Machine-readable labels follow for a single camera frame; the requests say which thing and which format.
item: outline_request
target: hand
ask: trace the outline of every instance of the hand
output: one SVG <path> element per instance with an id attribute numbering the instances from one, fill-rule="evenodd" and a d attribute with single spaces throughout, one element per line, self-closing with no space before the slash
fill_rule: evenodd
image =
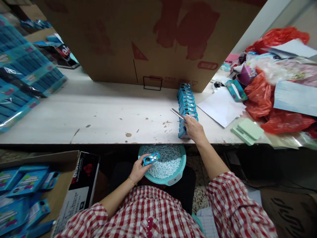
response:
<path id="1" fill-rule="evenodd" d="M 130 174 L 130 179 L 138 183 L 144 176 L 145 172 L 152 167 L 152 163 L 150 163 L 147 166 L 142 166 L 143 158 L 146 156 L 149 156 L 151 154 L 144 154 L 142 155 L 136 162 L 134 162 L 131 174 Z"/>
<path id="2" fill-rule="evenodd" d="M 185 115 L 187 123 L 183 123 L 186 127 L 186 132 L 189 137 L 197 144 L 208 141 L 204 132 L 204 128 L 192 116 Z"/>

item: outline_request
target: white candy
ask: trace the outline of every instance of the white candy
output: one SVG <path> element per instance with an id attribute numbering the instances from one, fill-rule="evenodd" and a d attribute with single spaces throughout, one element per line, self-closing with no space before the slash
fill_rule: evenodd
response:
<path id="1" fill-rule="evenodd" d="M 143 154 L 158 151 L 161 158 L 153 163 L 148 170 L 149 174 L 158 179 L 167 178 L 175 173 L 181 162 L 181 151 L 177 145 L 150 145 L 145 146 Z"/>

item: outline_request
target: red plastic bag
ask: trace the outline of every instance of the red plastic bag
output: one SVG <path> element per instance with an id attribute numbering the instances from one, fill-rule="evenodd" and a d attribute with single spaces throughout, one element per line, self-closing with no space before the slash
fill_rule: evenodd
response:
<path id="1" fill-rule="evenodd" d="M 269 121 L 260 126 L 266 132 L 278 134 L 302 131 L 314 122 L 310 116 L 274 108 Z"/>
<path id="2" fill-rule="evenodd" d="M 260 117 L 267 116 L 272 109 L 272 86 L 266 81 L 264 72 L 259 68 L 256 70 L 258 75 L 244 92 L 249 99 L 245 102 L 246 110 L 254 120 L 258 121 Z"/>
<path id="3" fill-rule="evenodd" d="M 291 26 L 286 28 L 271 29 L 263 37 L 254 42 L 253 45 L 249 46 L 245 51 L 255 51 L 259 54 L 264 54 L 267 53 L 267 51 L 262 50 L 262 48 L 282 45 L 295 39 L 301 39 L 301 41 L 306 45 L 310 39 L 310 36 L 308 33 L 298 31 L 296 27 Z"/>

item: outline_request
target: gold bracelet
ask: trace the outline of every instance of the gold bracelet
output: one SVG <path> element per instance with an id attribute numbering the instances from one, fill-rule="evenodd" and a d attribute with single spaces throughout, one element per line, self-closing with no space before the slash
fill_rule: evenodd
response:
<path id="1" fill-rule="evenodd" d="M 138 183 L 133 182 L 131 179 L 130 179 L 130 181 L 131 181 L 131 183 L 134 183 L 135 186 L 138 185 Z"/>

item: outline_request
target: white table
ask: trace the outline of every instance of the white table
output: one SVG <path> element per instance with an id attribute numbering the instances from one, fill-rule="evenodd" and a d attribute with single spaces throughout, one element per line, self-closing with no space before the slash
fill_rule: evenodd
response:
<path id="1" fill-rule="evenodd" d="M 0 144 L 115 144 L 194 143 L 178 138 L 177 90 L 145 90 L 143 86 L 94 82 L 81 67 L 61 69 L 69 81 L 58 92 L 32 109 Z M 212 94 L 211 84 L 195 93 L 201 102 Z M 243 143 L 200 108 L 199 122 L 210 143 Z M 268 143 L 265 136 L 257 143 Z"/>

